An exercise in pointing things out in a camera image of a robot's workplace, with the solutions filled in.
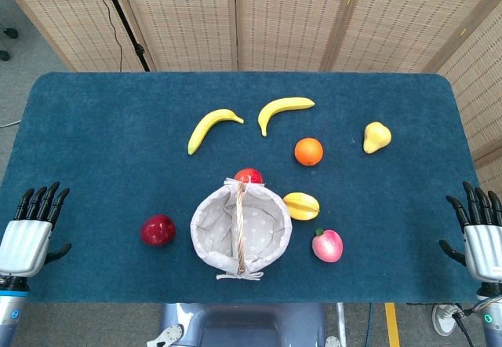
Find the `long curved yellow banana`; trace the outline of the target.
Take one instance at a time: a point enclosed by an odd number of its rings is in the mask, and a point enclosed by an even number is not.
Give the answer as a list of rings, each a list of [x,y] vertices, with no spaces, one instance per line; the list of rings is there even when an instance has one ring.
[[[244,119],[236,115],[232,110],[221,108],[206,114],[194,128],[187,144],[187,153],[193,155],[202,144],[206,134],[219,122],[244,123]]]

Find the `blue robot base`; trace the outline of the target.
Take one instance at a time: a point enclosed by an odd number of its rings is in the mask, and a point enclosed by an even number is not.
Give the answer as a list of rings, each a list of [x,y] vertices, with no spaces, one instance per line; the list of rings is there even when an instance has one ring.
[[[341,303],[336,321],[338,335],[327,335],[322,303],[171,303],[146,347],[347,347]]]

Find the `red yellow apple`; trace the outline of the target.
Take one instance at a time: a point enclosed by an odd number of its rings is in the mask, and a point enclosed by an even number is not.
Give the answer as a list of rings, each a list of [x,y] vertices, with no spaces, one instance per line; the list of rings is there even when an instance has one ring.
[[[236,175],[234,175],[234,179],[236,181],[241,181],[244,183],[256,183],[256,184],[264,183],[264,179],[261,172],[252,167],[241,169],[236,173]]]

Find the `orange fruit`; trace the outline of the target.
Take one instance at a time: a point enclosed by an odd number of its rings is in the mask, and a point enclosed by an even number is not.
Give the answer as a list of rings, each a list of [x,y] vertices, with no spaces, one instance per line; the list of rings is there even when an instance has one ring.
[[[320,141],[312,137],[299,140],[294,148],[294,156],[304,166],[315,166],[323,157],[323,147]]]

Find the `yellow pear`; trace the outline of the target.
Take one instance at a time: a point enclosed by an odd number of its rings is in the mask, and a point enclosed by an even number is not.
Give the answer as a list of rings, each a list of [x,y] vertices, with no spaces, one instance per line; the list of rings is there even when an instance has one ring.
[[[391,131],[384,124],[378,121],[371,122],[364,130],[363,151],[366,154],[373,154],[389,145],[391,139]]]

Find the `yellow starfruit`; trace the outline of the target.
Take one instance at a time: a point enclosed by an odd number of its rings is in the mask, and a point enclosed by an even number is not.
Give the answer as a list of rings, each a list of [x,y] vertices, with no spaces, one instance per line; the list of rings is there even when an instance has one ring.
[[[320,204],[316,198],[303,192],[290,192],[283,197],[289,216],[298,221],[309,221],[320,213]]]

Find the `cloth-lined wicker basket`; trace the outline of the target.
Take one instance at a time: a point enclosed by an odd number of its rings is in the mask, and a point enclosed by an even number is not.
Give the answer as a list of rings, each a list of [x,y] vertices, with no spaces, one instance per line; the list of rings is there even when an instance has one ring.
[[[222,279],[259,281],[286,251],[292,235],[286,204],[264,184],[226,179],[190,223],[195,253]]]

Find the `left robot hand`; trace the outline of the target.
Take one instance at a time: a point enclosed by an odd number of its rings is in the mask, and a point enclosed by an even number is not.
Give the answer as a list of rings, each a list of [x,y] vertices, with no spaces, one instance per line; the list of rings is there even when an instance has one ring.
[[[51,235],[70,193],[69,188],[59,191],[59,186],[54,182],[37,190],[29,188],[21,196],[0,242],[0,276],[33,277],[70,251],[70,243],[49,251]]]

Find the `blue table mat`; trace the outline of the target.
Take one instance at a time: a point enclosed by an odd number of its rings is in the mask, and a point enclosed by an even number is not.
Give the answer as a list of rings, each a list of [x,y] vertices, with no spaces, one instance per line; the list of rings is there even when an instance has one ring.
[[[306,97],[315,106],[274,115],[269,102]],[[187,144],[209,112],[219,122],[193,154]],[[363,151],[381,122],[389,145]],[[294,156],[306,137],[322,160]],[[320,204],[297,221],[286,252],[259,281],[218,280],[195,253],[189,224],[199,203],[245,167],[270,190],[305,192]],[[439,246],[463,241],[446,196],[477,183],[449,82],[435,74],[336,72],[49,73],[31,89],[3,181],[0,237],[29,188],[59,181],[70,194],[51,238],[66,257],[30,281],[40,302],[467,302],[478,283]],[[152,247],[144,222],[171,218],[174,240]],[[318,259],[317,228],[337,232],[339,261]]]

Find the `bamboo folding screen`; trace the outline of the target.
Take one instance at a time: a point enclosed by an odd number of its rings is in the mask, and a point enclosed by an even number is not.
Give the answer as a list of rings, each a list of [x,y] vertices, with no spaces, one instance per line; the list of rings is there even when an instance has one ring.
[[[14,0],[72,71],[144,71],[111,0]],[[152,71],[446,77],[502,195],[502,0],[119,0]]]

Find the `dark red apple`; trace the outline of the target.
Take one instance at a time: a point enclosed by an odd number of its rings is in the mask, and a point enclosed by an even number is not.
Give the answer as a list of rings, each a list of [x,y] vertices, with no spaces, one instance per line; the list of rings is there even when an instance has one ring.
[[[160,247],[174,240],[176,227],[170,217],[164,214],[148,218],[140,229],[140,238],[148,246]]]

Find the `white sneaker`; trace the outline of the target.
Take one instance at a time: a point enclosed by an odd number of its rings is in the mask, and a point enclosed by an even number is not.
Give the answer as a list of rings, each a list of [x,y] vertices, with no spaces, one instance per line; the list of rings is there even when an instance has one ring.
[[[440,336],[448,337],[453,333],[457,327],[457,322],[453,318],[453,315],[459,311],[460,309],[457,305],[434,305],[432,309],[432,325]]]

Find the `black tripod pole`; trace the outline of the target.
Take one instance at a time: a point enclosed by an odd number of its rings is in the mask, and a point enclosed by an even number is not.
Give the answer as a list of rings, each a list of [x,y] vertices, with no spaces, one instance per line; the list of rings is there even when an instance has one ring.
[[[111,1],[113,3],[115,11],[117,12],[117,14],[120,18],[120,21],[122,22],[122,26],[125,28],[125,31],[126,31],[127,35],[129,36],[129,40],[131,41],[131,43],[133,45],[133,49],[134,49],[136,56],[140,60],[144,70],[150,71],[151,69],[150,69],[149,65],[147,64],[147,61],[144,56],[144,54],[145,54],[144,47],[136,40],[136,37],[133,33],[133,29],[129,25],[129,21],[127,20],[127,17],[126,17],[126,15],[120,5],[119,0],[111,0]]]

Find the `pink peach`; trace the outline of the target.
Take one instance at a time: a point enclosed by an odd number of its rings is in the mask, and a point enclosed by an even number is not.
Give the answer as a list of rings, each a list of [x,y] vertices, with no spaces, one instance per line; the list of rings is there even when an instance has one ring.
[[[339,261],[344,249],[340,235],[332,229],[323,228],[315,230],[311,247],[315,256],[327,263]]]

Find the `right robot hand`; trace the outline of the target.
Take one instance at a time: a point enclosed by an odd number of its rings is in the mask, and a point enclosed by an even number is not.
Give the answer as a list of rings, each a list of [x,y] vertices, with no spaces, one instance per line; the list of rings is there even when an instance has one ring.
[[[495,192],[484,192],[465,181],[467,207],[455,197],[452,206],[464,239],[464,252],[454,250],[445,240],[442,251],[467,268],[471,277],[482,283],[502,283],[502,201]]]

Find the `short curved yellow banana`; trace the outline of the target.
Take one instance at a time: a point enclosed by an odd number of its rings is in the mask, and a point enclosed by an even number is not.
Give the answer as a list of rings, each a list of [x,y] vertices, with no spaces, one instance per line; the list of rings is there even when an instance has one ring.
[[[271,118],[284,111],[295,111],[312,108],[315,102],[306,97],[283,97],[266,104],[260,111],[257,122],[263,137],[267,136],[267,126]]]

